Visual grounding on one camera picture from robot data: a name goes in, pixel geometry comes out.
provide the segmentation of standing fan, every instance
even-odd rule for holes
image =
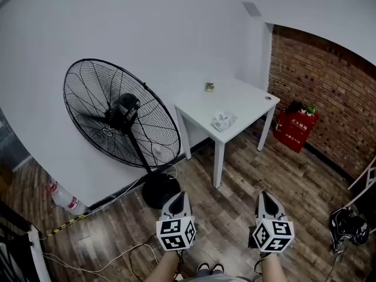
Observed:
[[[112,159],[146,169],[142,196],[150,207],[161,209],[180,191],[175,178],[160,173],[178,156],[180,136],[145,83],[109,62],[82,59],[68,69],[63,91],[69,116],[86,140]]]

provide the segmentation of fan blade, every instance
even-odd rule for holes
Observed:
[[[95,120],[95,121],[98,121],[98,122],[102,122],[104,124],[108,124],[108,120],[105,117],[90,116],[90,115],[82,115],[82,116],[89,118],[91,120]]]

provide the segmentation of white table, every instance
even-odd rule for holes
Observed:
[[[261,151],[280,99],[236,79],[215,80],[214,84],[215,89],[211,93],[204,91],[204,84],[184,90],[176,99],[175,108],[186,159],[191,158],[191,153],[185,120],[203,129],[216,142],[213,186],[218,188],[221,184],[224,145],[267,113],[257,146],[257,150]],[[237,120],[229,129],[219,132],[211,125],[212,117],[216,112],[225,110],[234,113]]]

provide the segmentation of white wall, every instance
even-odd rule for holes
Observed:
[[[103,155],[74,127],[62,96],[68,67],[81,58],[123,66],[175,118],[186,85],[216,76],[259,85],[241,1],[11,0],[0,9],[0,107],[34,158],[90,205],[145,171]],[[193,145],[205,138],[191,136]]]
[[[310,32],[376,65],[376,0],[248,0],[265,22]]]

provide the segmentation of wooden floor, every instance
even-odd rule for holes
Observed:
[[[262,152],[256,150],[263,124],[256,123],[226,145],[222,186],[212,186],[214,146],[208,145],[177,165],[178,180],[187,191],[196,217],[196,245],[184,253],[183,276],[194,274],[202,261],[220,261],[231,275],[254,277],[257,250],[247,248],[249,226],[254,225],[258,193],[266,190],[284,205],[294,222],[296,238],[280,255],[288,281],[325,281],[333,265],[328,217],[331,210],[349,201],[347,183],[304,150],[297,154],[276,141],[270,133]],[[15,174],[3,196],[7,204],[49,232],[70,217],[51,202],[45,186],[50,177],[31,160]],[[102,268],[107,262],[155,233],[160,211],[148,208],[141,188],[44,240],[48,253],[75,267]],[[362,247],[349,245],[336,263],[331,280],[365,281],[371,271],[375,239]],[[162,250],[154,238],[150,245],[158,258]],[[90,273],[65,268],[48,260],[56,281],[105,281]],[[156,262],[149,248],[132,254],[135,271],[144,279]],[[101,272],[110,281],[137,281],[130,271],[127,254]]]

